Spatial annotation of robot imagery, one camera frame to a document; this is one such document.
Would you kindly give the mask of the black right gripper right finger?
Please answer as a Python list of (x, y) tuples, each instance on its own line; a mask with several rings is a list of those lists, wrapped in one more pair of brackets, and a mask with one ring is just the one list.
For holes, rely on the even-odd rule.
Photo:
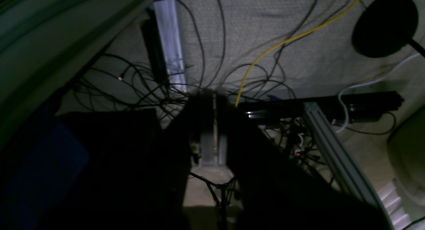
[(217, 122), (227, 136), (227, 166), (243, 203), (235, 229), (385, 230), (377, 208), (307, 174), (221, 95)]

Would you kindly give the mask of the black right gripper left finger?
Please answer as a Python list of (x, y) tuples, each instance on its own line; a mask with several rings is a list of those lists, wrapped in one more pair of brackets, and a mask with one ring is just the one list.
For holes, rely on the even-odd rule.
[(190, 96), (166, 129), (154, 109), (61, 116), (90, 160), (40, 229), (189, 230), (183, 199), (199, 103)]

